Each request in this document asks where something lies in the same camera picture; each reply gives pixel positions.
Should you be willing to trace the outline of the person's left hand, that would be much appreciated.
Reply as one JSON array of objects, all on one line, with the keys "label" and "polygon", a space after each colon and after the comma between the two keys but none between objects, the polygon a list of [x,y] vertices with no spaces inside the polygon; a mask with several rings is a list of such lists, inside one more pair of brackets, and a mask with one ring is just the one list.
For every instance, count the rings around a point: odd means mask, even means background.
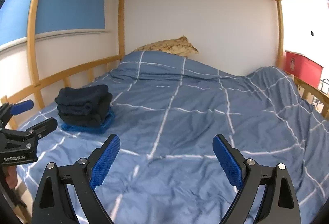
[{"label": "person's left hand", "polygon": [[17,167],[8,166],[6,167],[6,170],[7,170],[6,182],[8,184],[8,187],[10,189],[15,189],[16,185],[18,184]]}]

